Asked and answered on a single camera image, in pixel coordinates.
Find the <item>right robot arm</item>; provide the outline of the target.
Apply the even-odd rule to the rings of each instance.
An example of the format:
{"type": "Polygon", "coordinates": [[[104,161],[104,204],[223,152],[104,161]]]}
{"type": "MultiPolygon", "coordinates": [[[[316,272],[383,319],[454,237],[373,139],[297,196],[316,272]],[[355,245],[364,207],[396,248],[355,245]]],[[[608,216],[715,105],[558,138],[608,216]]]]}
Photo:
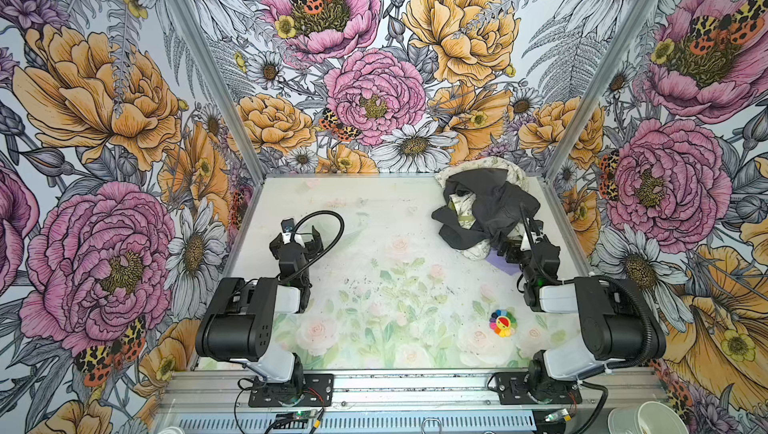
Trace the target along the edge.
{"type": "Polygon", "coordinates": [[[525,376],[496,376],[501,402],[522,393],[531,403],[579,398],[581,381],[665,353],[665,334],[635,281],[604,275],[559,278],[560,248],[547,236],[533,243],[506,241],[498,252],[507,263],[519,266],[523,299],[532,311],[574,314],[579,321],[579,334],[535,353],[525,376]]]}

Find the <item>purple cloth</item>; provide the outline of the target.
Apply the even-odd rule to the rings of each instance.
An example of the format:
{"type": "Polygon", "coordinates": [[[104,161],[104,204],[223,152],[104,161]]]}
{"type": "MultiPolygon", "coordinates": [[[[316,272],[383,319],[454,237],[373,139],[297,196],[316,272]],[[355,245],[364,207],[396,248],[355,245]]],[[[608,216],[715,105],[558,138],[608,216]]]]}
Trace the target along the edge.
{"type": "Polygon", "coordinates": [[[505,257],[499,255],[497,251],[491,251],[486,257],[486,261],[510,276],[514,276],[521,272],[518,263],[508,262],[505,257]]]}

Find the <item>dark grey cloth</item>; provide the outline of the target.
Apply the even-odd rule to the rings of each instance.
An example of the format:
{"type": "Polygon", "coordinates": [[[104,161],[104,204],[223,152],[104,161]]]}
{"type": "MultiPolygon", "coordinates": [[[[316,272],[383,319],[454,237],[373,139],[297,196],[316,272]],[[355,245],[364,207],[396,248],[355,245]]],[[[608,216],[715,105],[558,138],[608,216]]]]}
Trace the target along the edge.
{"type": "Polygon", "coordinates": [[[466,250],[482,241],[498,247],[524,218],[540,210],[540,202],[528,191],[507,180],[508,171],[501,168],[470,169],[450,175],[443,188],[444,206],[431,218],[442,224],[439,235],[453,249],[466,250]],[[474,217],[468,227],[460,223],[459,207],[453,200],[468,200],[474,217]]]}

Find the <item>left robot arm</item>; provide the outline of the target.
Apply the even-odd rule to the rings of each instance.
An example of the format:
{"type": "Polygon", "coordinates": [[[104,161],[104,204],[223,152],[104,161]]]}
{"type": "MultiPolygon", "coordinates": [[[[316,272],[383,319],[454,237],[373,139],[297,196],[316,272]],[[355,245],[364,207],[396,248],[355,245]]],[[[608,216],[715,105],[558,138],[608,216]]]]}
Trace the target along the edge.
{"type": "Polygon", "coordinates": [[[267,384],[296,384],[303,375],[299,357],[272,339],[280,314],[300,314],[311,295],[307,266],[323,250],[320,233],[312,230],[291,238],[279,234],[270,250],[278,261],[276,277],[247,281],[222,279],[203,315],[195,339],[198,356],[239,364],[267,384]]]}

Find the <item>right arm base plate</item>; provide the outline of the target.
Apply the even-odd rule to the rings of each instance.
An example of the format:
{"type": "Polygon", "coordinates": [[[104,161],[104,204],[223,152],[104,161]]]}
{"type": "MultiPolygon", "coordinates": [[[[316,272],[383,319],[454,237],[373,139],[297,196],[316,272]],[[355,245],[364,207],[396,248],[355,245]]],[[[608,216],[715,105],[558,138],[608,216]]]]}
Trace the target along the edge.
{"type": "Polygon", "coordinates": [[[547,376],[534,379],[523,371],[494,373],[486,387],[498,396],[501,405],[579,405],[582,402],[575,382],[547,376]]]}

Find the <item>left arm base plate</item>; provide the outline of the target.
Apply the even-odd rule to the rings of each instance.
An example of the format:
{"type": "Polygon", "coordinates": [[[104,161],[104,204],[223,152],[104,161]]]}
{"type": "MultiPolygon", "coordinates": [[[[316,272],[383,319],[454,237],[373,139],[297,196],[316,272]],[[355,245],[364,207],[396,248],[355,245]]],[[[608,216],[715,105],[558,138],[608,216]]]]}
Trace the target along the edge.
{"type": "Polygon", "coordinates": [[[305,374],[299,381],[294,378],[285,383],[257,384],[251,389],[248,406],[251,408],[329,407],[333,400],[335,376],[332,374],[305,374]]]}

